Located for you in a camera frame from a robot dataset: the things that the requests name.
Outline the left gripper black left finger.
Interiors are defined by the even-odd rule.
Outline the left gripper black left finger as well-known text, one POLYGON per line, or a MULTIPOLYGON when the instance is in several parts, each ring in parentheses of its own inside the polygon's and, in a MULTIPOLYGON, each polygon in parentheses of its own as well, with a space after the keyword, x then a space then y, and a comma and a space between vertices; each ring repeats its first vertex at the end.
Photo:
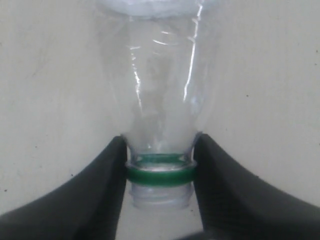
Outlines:
POLYGON ((69 181, 0 216, 2 240, 114 240, 126 189, 127 146, 114 137, 69 181))

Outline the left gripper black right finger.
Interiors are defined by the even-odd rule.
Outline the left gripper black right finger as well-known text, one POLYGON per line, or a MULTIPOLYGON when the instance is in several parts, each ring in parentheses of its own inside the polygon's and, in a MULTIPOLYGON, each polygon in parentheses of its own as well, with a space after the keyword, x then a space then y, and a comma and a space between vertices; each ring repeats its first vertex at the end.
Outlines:
POLYGON ((263 181, 209 135, 194 148, 202 226, 214 240, 317 240, 320 209, 263 181))

